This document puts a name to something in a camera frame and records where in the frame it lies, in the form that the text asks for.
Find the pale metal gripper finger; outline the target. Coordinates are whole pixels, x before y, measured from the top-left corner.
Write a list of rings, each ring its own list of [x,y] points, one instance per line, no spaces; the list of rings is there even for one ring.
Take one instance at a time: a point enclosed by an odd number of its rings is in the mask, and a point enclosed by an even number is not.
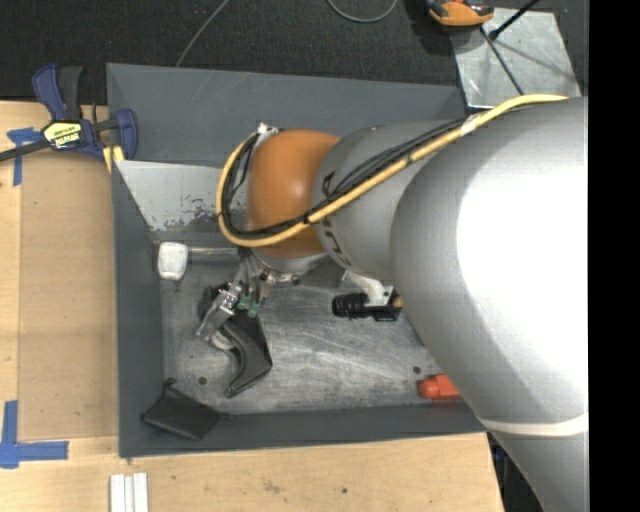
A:
[[[197,306],[200,325],[196,330],[196,335],[210,337],[235,315],[236,303],[237,296],[228,290],[206,289]]]
[[[234,348],[233,343],[223,330],[229,318],[230,316],[222,310],[215,310],[213,313],[205,315],[205,341],[209,345],[219,350]]]

